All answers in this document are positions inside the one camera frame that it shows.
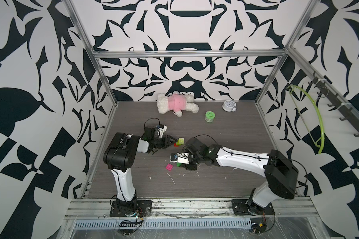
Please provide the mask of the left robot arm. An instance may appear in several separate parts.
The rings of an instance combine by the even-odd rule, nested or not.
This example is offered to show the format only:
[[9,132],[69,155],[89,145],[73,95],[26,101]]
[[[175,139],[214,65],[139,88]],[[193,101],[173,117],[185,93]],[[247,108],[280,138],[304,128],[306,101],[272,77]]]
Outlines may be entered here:
[[103,161],[111,170],[117,187],[117,198],[112,205],[113,208],[125,214],[137,211],[137,193],[131,172],[136,154],[165,149],[177,141],[177,138],[170,135],[140,137],[122,132],[115,133],[103,155]]

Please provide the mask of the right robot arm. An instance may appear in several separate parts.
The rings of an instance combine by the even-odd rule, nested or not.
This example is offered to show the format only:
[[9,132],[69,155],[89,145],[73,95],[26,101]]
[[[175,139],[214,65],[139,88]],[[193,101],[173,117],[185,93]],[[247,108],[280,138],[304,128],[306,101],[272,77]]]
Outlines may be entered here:
[[233,150],[220,144],[207,146],[196,137],[191,138],[180,153],[172,154],[171,161],[177,161],[187,170],[196,170],[197,165],[232,167],[258,174],[265,182],[252,190],[245,202],[246,214],[256,214],[279,198],[295,198],[299,170],[293,160],[280,151],[250,153]]

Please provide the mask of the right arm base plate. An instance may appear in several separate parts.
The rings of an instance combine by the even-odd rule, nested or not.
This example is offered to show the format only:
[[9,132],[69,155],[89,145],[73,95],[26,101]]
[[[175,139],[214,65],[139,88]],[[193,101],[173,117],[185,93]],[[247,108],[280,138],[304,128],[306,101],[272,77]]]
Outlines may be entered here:
[[274,208],[270,203],[267,207],[262,208],[248,199],[232,199],[232,209],[236,216],[263,216],[274,215]]

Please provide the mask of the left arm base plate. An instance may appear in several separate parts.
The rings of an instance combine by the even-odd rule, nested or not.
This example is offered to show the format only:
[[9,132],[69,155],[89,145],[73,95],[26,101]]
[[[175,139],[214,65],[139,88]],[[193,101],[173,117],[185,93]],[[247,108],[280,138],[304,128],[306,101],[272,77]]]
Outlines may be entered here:
[[151,200],[134,200],[130,202],[116,199],[112,202],[110,217],[132,217],[137,214],[149,216],[152,211],[153,201]]

